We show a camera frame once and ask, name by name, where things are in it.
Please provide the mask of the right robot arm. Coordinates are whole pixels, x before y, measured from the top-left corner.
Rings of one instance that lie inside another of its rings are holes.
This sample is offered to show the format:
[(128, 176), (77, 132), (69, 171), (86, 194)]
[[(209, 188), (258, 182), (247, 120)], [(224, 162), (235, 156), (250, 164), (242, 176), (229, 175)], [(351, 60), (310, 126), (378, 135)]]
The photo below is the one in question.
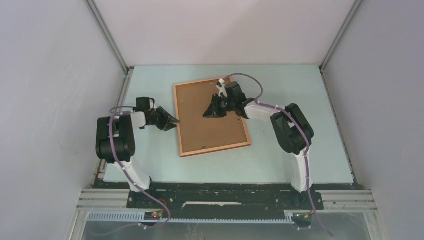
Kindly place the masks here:
[(291, 186), (296, 191), (291, 194), (290, 201), (295, 208), (304, 209), (311, 202), (307, 191), (313, 184), (310, 179), (309, 151), (314, 131), (299, 106), (292, 103), (279, 107), (247, 98), (236, 81), (225, 84), (221, 78), (216, 87), (219, 92), (212, 95), (203, 117), (224, 118), (227, 113), (234, 112), (243, 119), (270, 123), (279, 146), (295, 158), (292, 163)]

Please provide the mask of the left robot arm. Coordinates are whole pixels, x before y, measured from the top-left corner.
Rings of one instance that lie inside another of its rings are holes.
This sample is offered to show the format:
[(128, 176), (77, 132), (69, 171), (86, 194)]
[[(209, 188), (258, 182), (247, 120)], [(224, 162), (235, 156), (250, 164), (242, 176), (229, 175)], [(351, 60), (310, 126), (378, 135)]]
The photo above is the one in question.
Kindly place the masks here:
[(135, 106), (112, 108), (110, 116), (97, 119), (97, 157), (118, 169), (126, 177), (131, 191), (141, 192), (138, 201), (145, 208), (156, 206), (158, 194), (150, 190), (153, 180), (135, 160), (135, 130), (154, 126), (167, 132), (179, 123), (176, 117), (157, 106), (151, 97), (138, 97)]

